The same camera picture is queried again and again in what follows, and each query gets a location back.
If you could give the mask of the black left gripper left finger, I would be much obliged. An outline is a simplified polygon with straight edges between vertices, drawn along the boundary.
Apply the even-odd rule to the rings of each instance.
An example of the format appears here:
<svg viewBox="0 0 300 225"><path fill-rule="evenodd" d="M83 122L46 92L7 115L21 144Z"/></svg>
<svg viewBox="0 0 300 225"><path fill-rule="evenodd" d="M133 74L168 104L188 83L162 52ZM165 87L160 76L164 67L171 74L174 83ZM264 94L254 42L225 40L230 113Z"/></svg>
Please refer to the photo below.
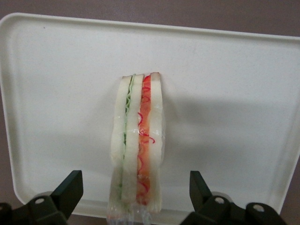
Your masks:
<svg viewBox="0 0 300 225"><path fill-rule="evenodd" d="M0 204L2 225L66 225L83 196L83 174L72 171L50 195L39 195L25 205L12 209Z"/></svg>

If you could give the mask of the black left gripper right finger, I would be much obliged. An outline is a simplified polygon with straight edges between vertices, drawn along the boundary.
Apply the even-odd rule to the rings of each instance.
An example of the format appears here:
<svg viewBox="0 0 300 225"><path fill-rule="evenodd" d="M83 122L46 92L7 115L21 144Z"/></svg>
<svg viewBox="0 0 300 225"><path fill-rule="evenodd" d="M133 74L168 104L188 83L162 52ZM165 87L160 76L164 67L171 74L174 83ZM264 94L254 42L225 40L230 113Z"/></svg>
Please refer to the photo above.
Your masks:
<svg viewBox="0 0 300 225"><path fill-rule="evenodd" d="M270 206L251 202L243 209L227 198L213 195L199 171L191 171L189 195L194 211L182 225L285 225Z"/></svg>

